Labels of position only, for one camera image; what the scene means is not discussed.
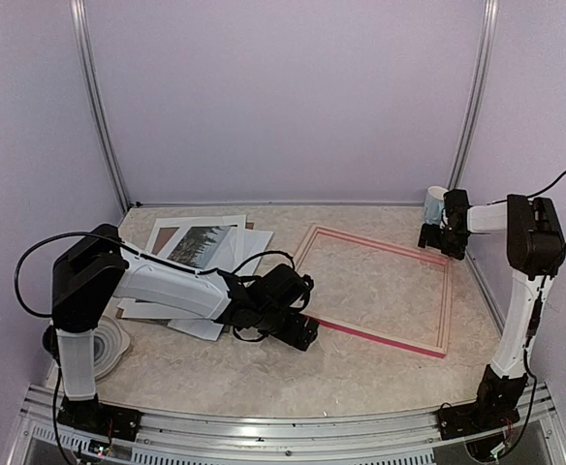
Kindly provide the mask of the pink wooden picture frame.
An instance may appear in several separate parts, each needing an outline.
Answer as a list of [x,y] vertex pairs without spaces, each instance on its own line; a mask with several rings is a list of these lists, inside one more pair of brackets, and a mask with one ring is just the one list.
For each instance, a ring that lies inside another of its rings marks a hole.
[[306,314],[323,326],[427,357],[449,347],[449,259],[313,225],[297,252],[315,289]]

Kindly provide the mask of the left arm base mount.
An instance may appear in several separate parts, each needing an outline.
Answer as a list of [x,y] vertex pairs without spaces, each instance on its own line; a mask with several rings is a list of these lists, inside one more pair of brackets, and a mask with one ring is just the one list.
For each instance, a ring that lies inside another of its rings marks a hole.
[[135,442],[141,426],[142,412],[102,403],[98,395],[84,401],[65,397],[57,420],[59,424],[78,431],[104,436],[110,440]]

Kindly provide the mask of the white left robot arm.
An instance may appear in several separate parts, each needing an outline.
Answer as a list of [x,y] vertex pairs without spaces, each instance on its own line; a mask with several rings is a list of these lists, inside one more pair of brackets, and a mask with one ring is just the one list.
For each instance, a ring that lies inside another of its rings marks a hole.
[[262,338],[272,336],[300,351],[317,337],[318,322],[303,313],[314,282],[292,263],[264,276],[241,276],[148,255],[110,224],[72,236],[77,243],[53,265],[51,320],[69,411],[87,430],[102,429],[109,420],[108,408],[95,399],[94,330],[114,297],[163,305],[173,318],[254,328]]

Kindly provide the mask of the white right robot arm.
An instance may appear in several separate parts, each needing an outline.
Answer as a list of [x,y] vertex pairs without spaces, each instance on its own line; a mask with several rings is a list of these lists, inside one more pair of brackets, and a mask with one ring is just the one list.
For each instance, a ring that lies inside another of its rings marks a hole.
[[565,238],[553,201],[510,194],[503,202],[473,206],[467,192],[447,191],[441,218],[422,225],[419,246],[461,261],[473,234],[504,232],[512,290],[501,340],[489,366],[500,379],[526,374],[537,328],[558,269]]

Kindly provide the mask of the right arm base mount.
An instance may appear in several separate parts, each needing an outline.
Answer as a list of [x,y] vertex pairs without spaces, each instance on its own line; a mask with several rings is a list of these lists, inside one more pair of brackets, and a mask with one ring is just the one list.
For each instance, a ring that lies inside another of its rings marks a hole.
[[500,377],[487,365],[474,402],[441,406],[435,412],[441,439],[456,439],[518,422],[517,406],[527,382],[526,374]]

